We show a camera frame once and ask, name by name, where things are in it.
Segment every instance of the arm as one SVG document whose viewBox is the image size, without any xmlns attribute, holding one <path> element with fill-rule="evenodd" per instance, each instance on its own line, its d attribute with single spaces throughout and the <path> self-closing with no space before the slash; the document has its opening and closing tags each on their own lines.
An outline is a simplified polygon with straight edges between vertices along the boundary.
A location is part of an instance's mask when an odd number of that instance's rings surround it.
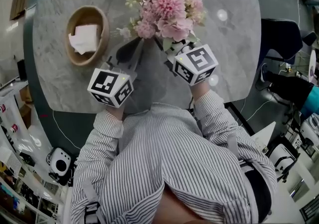
<svg viewBox="0 0 319 224">
<path fill-rule="evenodd" d="M 79 223 L 88 200 L 82 189 L 82 182 L 89 180 L 96 194 L 100 194 L 101 185 L 108 168 L 116 156 L 118 139 L 122 136 L 122 115 L 124 107 L 107 107 L 108 111 L 96 115 L 85 145 L 78 157 L 78 166 L 74 173 L 73 195 L 71 202 L 71 222 Z"/>
<path fill-rule="evenodd" d="M 225 109 L 223 99 L 209 89 L 207 82 L 191 87 L 195 99 L 195 113 L 202 125 L 202 133 L 211 143 L 228 147 L 227 139 L 235 134 L 239 158 L 256 160 L 264 169 L 274 192 L 277 187 L 275 169 L 271 161 L 261 153 L 248 133 L 238 126 L 230 112 Z"/>
</svg>

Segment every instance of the foot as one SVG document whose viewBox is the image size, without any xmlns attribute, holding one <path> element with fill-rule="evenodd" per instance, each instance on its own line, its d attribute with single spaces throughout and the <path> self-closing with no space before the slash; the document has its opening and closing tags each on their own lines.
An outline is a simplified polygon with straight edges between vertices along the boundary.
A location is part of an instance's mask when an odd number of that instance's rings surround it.
<svg viewBox="0 0 319 224">
<path fill-rule="evenodd" d="M 260 69 L 260 80 L 261 80 L 263 83 L 267 81 L 267 77 L 266 77 L 267 72 L 268 72 L 267 64 L 264 63 L 264 64 L 261 66 L 261 69 Z"/>
</svg>

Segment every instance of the gray marble table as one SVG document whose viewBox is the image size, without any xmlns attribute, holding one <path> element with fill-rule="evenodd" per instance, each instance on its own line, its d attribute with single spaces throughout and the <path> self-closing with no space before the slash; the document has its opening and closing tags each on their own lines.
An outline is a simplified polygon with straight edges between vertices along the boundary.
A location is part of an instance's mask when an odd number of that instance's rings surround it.
<svg viewBox="0 0 319 224">
<path fill-rule="evenodd" d="M 261 25 L 258 0 L 203 0 L 207 10 L 206 27 L 194 31 L 202 43 L 208 43 L 219 66 L 219 83 L 214 90 L 225 102 L 245 98 L 253 83 L 258 63 Z M 125 7 L 125 0 L 37 0 L 33 23 L 33 49 L 39 81 L 50 107 L 55 111 L 96 113 L 104 106 L 86 91 L 94 67 L 73 66 L 65 53 L 64 32 L 68 18 L 80 6 L 96 5 L 107 15 L 111 38 L 102 57 L 122 41 L 116 33 L 136 11 Z M 227 11 L 221 21 L 217 12 Z M 126 104 L 126 112 L 139 112 L 152 102 L 186 108 L 190 91 L 185 81 L 164 65 L 165 55 L 150 40 L 144 45 L 143 59 L 137 68 L 135 91 Z"/>
</svg>

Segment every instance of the gray floor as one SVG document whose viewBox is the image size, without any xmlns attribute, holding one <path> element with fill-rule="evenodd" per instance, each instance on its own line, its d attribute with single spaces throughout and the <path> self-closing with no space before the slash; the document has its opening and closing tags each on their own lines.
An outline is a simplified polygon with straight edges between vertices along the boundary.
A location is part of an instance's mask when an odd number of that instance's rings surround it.
<svg viewBox="0 0 319 224">
<path fill-rule="evenodd" d="M 259 2 L 262 18 L 285 18 L 298 22 L 297 0 L 259 0 Z M 28 10 L 26 12 L 23 34 L 25 64 L 31 94 L 42 126 L 52 146 L 60 146 L 69 150 L 73 154 L 77 154 L 79 150 L 74 148 L 56 127 L 52 118 L 52 110 L 46 102 L 36 73 L 32 47 L 32 25 L 35 4 L 36 0 L 28 0 Z M 302 4 L 300 4 L 300 28 L 303 30 L 312 30 L 313 28 L 312 17 L 306 7 Z M 310 52 L 310 50 L 306 47 L 304 50 L 308 53 Z M 270 60 L 266 61 L 269 64 L 270 70 L 273 72 L 279 72 L 279 62 Z M 246 119 L 249 118 L 254 111 L 265 101 L 269 100 L 270 97 L 271 95 L 267 93 L 266 90 L 259 92 L 255 89 L 255 86 L 252 85 L 250 94 L 246 99 L 245 108 L 242 111 L 243 116 Z M 235 102 L 235 106 L 239 110 L 242 108 L 242 105 L 243 101 Z M 253 118 L 249 120 L 249 124 L 255 131 L 259 131 L 272 121 L 276 121 L 277 126 L 275 128 L 275 136 L 283 129 L 281 122 L 286 110 L 287 108 L 285 106 L 273 101 L 268 102 L 253 116 Z M 81 147 L 85 143 L 86 138 L 92 129 L 94 115 L 66 112 L 54 112 L 54 115 L 64 133 L 77 146 Z"/>
</svg>

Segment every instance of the red and white can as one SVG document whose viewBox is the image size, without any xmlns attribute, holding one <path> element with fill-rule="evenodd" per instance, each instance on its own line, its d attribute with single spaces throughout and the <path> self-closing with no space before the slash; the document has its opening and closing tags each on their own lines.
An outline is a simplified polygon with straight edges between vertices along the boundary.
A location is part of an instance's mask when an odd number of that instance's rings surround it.
<svg viewBox="0 0 319 224">
<path fill-rule="evenodd" d="M 5 111 L 5 105 L 4 105 L 4 104 L 2 104 L 2 105 L 0 106 L 0 110 L 1 110 L 1 112 L 4 112 L 4 111 Z"/>
<path fill-rule="evenodd" d="M 13 124 L 10 130 L 12 133 L 16 133 L 18 131 L 18 126 L 16 124 Z"/>
</svg>

